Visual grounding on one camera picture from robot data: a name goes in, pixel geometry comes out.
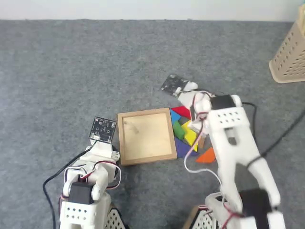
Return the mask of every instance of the gray carpet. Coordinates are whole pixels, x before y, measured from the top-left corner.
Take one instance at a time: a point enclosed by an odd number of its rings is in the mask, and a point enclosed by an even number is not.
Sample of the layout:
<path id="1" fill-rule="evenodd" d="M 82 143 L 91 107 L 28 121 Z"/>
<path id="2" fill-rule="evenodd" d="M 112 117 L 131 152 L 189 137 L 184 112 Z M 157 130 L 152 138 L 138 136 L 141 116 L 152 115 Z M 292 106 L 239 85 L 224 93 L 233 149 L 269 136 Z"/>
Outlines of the gray carpet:
<path id="1" fill-rule="evenodd" d="M 305 103 L 304 83 L 278 84 L 268 69 L 290 23 L 209 21 L 0 21 L 0 228 L 48 229 L 43 181 L 88 145 L 93 118 L 171 107 L 159 88 L 169 73 L 259 106 L 266 149 Z M 252 109 L 246 108 L 248 115 Z M 287 228 L 304 225 L 305 121 L 267 158 Z M 118 137 L 114 140 L 118 146 Z M 190 167 L 202 167 L 189 162 Z M 217 165 L 209 166 L 216 170 Z M 255 181 L 238 168 L 240 189 Z M 55 206 L 62 176 L 47 189 Z M 218 191 L 183 160 L 123 168 L 110 191 L 133 229 L 181 228 L 191 208 Z"/>

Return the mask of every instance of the perforated plastic basket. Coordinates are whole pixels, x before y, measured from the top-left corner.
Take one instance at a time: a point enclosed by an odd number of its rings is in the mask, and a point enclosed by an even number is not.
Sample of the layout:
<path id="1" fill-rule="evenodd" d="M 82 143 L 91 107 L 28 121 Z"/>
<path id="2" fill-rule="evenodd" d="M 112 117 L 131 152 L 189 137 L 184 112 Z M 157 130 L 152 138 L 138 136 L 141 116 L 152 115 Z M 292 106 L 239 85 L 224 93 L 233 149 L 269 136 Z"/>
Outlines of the perforated plastic basket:
<path id="1" fill-rule="evenodd" d="M 305 81 L 305 37 L 296 22 L 269 62 L 269 68 L 278 83 Z"/>

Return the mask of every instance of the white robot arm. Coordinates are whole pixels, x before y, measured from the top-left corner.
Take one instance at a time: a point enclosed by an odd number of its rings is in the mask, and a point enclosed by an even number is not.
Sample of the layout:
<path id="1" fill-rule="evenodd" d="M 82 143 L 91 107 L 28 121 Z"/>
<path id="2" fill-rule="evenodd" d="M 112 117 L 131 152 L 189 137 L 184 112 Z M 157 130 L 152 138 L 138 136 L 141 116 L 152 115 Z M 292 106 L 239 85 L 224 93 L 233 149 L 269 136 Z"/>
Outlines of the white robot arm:
<path id="1" fill-rule="evenodd" d="M 206 206 L 218 224 L 227 229 L 285 229 L 283 215 L 277 210 L 280 194 L 264 158 L 249 167 L 260 188 L 237 190 L 236 164 L 246 166 L 259 156 L 241 99 L 237 95 L 215 96 L 197 88 L 197 84 L 188 82 L 176 94 L 190 109 L 189 127 L 199 132 L 203 125 L 201 134 L 210 135 L 219 165 L 221 192 L 209 195 Z M 233 212 L 237 217 L 228 220 Z"/>
<path id="2" fill-rule="evenodd" d="M 116 165 L 120 154 L 113 151 L 111 145 L 115 125 L 109 126 L 109 122 L 112 125 L 111 120 L 95 118 L 91 146 L 87 147 L 90 151 L 64 171 L 60 229 L 104 229 L 109 224 L 111 198 L 106 190 L 116 188 L 121 181 L 121 170 Z M 117 173 L 119 182 L 110 187 Z M 113 224 L 124 228 L 117 212 L 113 214 L 116 214 Z"/>

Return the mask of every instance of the black cable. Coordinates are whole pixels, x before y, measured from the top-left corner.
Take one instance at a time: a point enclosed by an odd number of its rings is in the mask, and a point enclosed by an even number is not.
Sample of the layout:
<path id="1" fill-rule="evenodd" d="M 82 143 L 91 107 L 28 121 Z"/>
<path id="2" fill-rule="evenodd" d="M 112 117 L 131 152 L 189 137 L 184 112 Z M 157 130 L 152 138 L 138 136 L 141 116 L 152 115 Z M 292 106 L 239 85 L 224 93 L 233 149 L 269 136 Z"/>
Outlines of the black cable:
<path id="1" fill-rule="evenodd" d="M 256 158 L 254 158 L 252 161 L 250 161 L 248 164 L 247 164 L 247 166 L 246 166 L 246 168 L 248 169 L 255 161 L 257 161 L 257 160 L 259 160 L 260 158 L 262 158 L 262 157 L 265 157 L 265 156 L 267 156 L 268 155 L 268 153 L 270 153 L 271 152 L 271 150 L 273 150 L 276 146 L 277 146 L 277 144 L 279 144 L 280 142 L 281 142 L 281 140 L 284 138 L 284 137 L 286 137 L 287 136 L 287 134 L 289 134 L 290 133 L 290 131 L 292 131 L 293 130 L 293 128 L 297 125 L 297 124 L 299 124 L 299 122 L 302 120 L 302 118 L 304 117 L 304 115 L 305 115 L 305 108 L 304 108 L 304 110 L 301 112 L 301 114 L 295 119 L 295 121 L 291 124 L 291 126 L 271 145 L 271 146 L 269 146 L 264 152 L 262 152 L 261 154 L 260 154 L 260 156 L 257 156 Z"/>
<path id="2" fill-rule="evenodd" d="M 252 106 L 254 108 L 251 126 L 252 126 L 252 135 L 253 135 L 255 143 L 257 144 L 256 131 L 255 131 L 255 120 L 256 120 L 257 105 L 255 105 L 253 103 L 250 103 L 250 102 L 242 102 L 242 104 L 250 105 L 250 106 Z"/>
<path id="3" fill-rule="evenodd" d="M 53 207 L 53 204 L 52 204 L 52 202 L 51 202 L 51 199 L 50 199 L 50 197 L 49 197 L 49 194 L 48 194 L 48 192 L 47 192 L 46 185 L 47 185 L 47 183 L 48 183 L 49 181 L 51 181 L 51 180 L 53 180 L 55 177 L 57 177 L 66 167 L 68 167 L 70 164 L 72 164 L 74 161 L 76 161 L 79 157 L 81 157 L 81 156 L 83 156 L 84 154 L 86 154 L 87 152 L 89 152 L 89 151 L 92 149 L 92 147 L 95 145 L 95 143 L 96 143 L 96 141 L 93 143 L 93 145 L 92 145 L 89 149 L 87 149 L 87 150 L 81 152 L 80 154 L 78 154 L 77 156 L 75 156 L 72 160 L 70 160 L 67 164 L 65 164 L 60 170 L 58 170 L 57 173 L 55 173 L 54 175 L 50 176 L 50 177 L 49 177 L 48 179 L 46 179 L 46 180 L 44 181 L 44 183 L 42 184 L 43 193 L 44 193 L 44 195 L 46 196 L 46 199 L 47 199 L 47 201 L 48 201 L 48 203 L 49 203 L 49 206 L 50 206 L 50 208 L 51 208 L 52 221 L 53 221 L 53 229 L 56 229 L 55 211 L 54 211 L 54 207 Z"/>

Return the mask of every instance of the red and white wire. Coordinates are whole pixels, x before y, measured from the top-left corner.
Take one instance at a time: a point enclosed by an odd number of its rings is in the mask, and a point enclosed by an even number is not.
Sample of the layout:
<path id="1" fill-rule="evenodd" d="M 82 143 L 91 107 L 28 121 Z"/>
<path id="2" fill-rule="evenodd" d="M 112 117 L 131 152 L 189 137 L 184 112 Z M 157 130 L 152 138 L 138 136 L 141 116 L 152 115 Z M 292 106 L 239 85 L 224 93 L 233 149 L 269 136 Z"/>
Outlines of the red and white wire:
<path id="1" fill-rule="evenodd" d="M 192 147 L 190 148 L 190 150 L 186 153 L 186 155 L 185 155 L 185 157 L 184 157 L 184 167 L 185 167 L 185 169 L 186 169 L 189 173 L 209 172 L 209 173 L 213 174 L 213 175 L 217 178 L 219 184 L 222 185 L 220 178 L 219 178 L 218 175 L 217 175 L 215 172 L 213 172 L 212 170 L 210 170 L 210 169 L 208 169 L 208 168 L 201 168 L 201 169 L 198 169 L 198 170 L 191 170 L 191 169 L 189 169 L 189 168 L 187 167 L 187 165 L 186 165 L 186 160 L 187 160 L 187 158 L 189 157 L 189 155 L 191 154 L 191 152 L 194 150 L 195 145 L 197 145 L 198 142 L 199 142 L 199 140 L 201 139 L 201 137 L 202 137 L 202 135 L 203 135 L 203 131 L 204 131 L 204 129 L 201 128 L 201 131 L 200 131 L 200 133 L 199 133 L 199 135 L 198 135 L 198 137 L 197 137 L 197 140 L 194 142 L 194 144 L 192 145 Z"/>
<path id="2" fill-rule="evenodd" d="M 120 183 L 121 183 L 122 171 L 121 171 L 121 168 L 120 168 L 116 163 L 111 162 L 111 161 L 98 161 L 98 162 L 96 162 L 96 163 L 94 164 L 94 166 L 93 166 L 92 171 L 89 172 L 89 173 L 87 173 L 87 174 L 85 174 L 84 176 L 82 176 L 81 179 L 83 180 L 83 179 L 88 178 L 88 177 L 96 170 L 96 166 L 97 166 L 98 164 L 109 164 L 109 165 L 113 165 L 113 166 L 115 166 L 115 167 L 119 170 L 120 179 L 119 179 L 118 184 L 115 185 L 115 186 L 107 187 L 106 189 L 115 189 L 115 188 L 117 188 L 117 187 L 120 185 Z"/>
<path id="3" fill-rule="evenodd" d="M 70 166 L 70 167 L 67 167 L 65 169 L 65 171 L 63 172 L 63 180 L 64 180 L 65 183 L 67 182 L 66 177 L 67 177 L 67 172 L 68 172 L 69 169 L 81 169 L 83 171 L 82 175 L 84 176 L 86 174 L 86 170 L 83 167 L 81 167 L 81 166 Z"/>

